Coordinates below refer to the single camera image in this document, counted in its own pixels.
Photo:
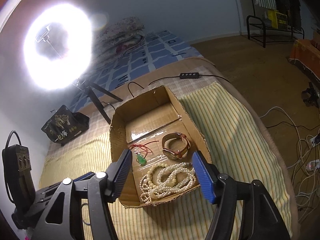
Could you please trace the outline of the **green jade red-cord pendant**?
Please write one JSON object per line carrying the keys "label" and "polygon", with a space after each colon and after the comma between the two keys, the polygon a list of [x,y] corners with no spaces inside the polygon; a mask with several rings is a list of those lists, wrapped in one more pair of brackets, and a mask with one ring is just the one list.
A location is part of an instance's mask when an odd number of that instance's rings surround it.
{"label": "green jade red-cord pendant", "polygon": [[135,156],[136,162],[140,166],[144,166],[147,163],[147,157],[153,155],[155,149],[157,149],[158,142],[158,140],[135,142],[129,144],[129,150]]}

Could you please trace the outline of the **brown leather wrist watch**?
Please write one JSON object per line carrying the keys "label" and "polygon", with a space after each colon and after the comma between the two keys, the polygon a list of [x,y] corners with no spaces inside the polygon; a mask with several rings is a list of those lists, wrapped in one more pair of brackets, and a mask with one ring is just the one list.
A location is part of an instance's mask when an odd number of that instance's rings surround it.
{"label": "brown leather wrist watch", "polygon": [[171,160],[184,158],[190,147],[190,142],[183,133],[168,133],[162,138],[163,154]]}

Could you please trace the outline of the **yellow striped bed sheet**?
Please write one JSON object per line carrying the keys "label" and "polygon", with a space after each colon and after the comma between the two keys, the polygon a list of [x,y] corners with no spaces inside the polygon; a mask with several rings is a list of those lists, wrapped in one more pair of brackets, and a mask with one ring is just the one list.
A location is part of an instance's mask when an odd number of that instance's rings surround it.
{"label": "yellow striped bed sheet", "polygon": [[[276,204],[290,235],[295,235],[297,209],[286,167],[271,139],[262,135],[235,90],[218,82],[177,98],[204,135],[213,163],[221,173],[243,182],[260,180]],[[39,187],[88,172],[101,172],[114,162],[108,132],[62,155],[46,157]],[[126,208],[119,198],[109,206],[119,239],[205,239],[216,207],[195,190],[169,203]]]}

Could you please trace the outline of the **open cardboard box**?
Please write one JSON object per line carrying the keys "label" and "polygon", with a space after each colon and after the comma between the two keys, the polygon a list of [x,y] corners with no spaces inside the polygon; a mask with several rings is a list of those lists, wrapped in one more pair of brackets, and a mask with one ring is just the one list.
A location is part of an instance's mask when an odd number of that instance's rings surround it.
{"label": "open cardboard box", "polygon": [[159,86],[116,108],[110,124],[113,161],[123,150],[132,164],[119,201],[126,208],[169,203],[200,188],[192,175],[192,155],[212,161],[204,135],[166,86]]}

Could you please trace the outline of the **pink plaid blanket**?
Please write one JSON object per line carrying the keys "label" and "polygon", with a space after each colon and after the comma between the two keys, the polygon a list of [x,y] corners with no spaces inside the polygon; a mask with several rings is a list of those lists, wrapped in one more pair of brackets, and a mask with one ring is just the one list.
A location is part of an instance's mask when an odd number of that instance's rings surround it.
{"label": "pink plaid blanket", "polygon": [[[179,78],[180,73],[188,72],[198,72],[201,76],[198,79],[182,80]],[[186,70],[166,66],[140,76],[133,81],[127,82],[114,89],[112,93],[122,98],[124,102],[127,102],[134,96],[138,96],[155,87],[165,85],[177,98],[180,98],[185,94],[189,94],[197,89],[206,87],[215,81],[217,81],[217,79],[212,76],[212,73],[205,66],[190,67]],[[47,157],[62,155],[65,152],[109,131],[110,125],[105,121],[100,112],[96,110],[95,105],[89,103],[89,105],[84,107],[81,111],[90,118],[89,129],[84,134],[67,143],[65,146],[51,143]]]}

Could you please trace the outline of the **blue patterned bed cover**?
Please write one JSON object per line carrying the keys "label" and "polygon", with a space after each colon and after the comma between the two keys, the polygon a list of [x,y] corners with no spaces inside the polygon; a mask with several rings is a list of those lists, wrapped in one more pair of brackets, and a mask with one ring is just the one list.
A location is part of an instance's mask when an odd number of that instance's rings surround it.
{"label": "blue patterned bed cover", "polygon": [[144,45],[93,71],[88,79],[112,91],[167,64],[201,56],[198,50],[167,30],[149,33]]}

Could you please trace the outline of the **floral folded quilt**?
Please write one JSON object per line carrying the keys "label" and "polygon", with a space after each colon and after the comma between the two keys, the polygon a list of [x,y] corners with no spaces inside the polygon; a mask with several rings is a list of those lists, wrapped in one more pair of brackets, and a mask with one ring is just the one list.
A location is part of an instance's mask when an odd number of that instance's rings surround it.
{"label": "floral folded quilt", "polygon": [[137,17],[127,17],[100,31],[94,38],[93,60],[113,60],[144,42],[144,24]]}

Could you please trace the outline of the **black metal rack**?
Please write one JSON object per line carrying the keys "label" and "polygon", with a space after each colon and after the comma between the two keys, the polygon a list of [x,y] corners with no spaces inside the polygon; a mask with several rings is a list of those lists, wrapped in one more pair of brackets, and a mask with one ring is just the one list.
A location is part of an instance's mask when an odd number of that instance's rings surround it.
{"label": "black metal rack", "polygon": [[258,16],[248,15],[246,17],[247,39],[258,42],[263,48],[268,43],[293,43],[299,38],[305,38],[303,28],[298,30],[288,26],[286,29],[276,29]]}

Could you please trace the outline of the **orange box on floor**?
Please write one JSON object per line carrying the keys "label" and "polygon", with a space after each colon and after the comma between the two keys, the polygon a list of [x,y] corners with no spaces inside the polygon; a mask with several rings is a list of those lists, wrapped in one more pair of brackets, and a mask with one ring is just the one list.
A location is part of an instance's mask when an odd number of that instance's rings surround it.
{"label": "orange box on floor", "polygon": [[288,61],[302,68],[319,86],[319,43],[314,40],[295,40]]}

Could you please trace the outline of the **yellow box on rack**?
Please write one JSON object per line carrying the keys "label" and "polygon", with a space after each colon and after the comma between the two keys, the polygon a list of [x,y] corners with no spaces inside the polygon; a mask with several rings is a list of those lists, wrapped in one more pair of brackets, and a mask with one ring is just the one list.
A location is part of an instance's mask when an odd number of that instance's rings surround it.
{"label": "yellow box on rack", "polygon": [[285,14],[279,13],[276,10],[268,10],[267,18],[271,21],[271,27],[279,30],[287,30],[288,20]]}

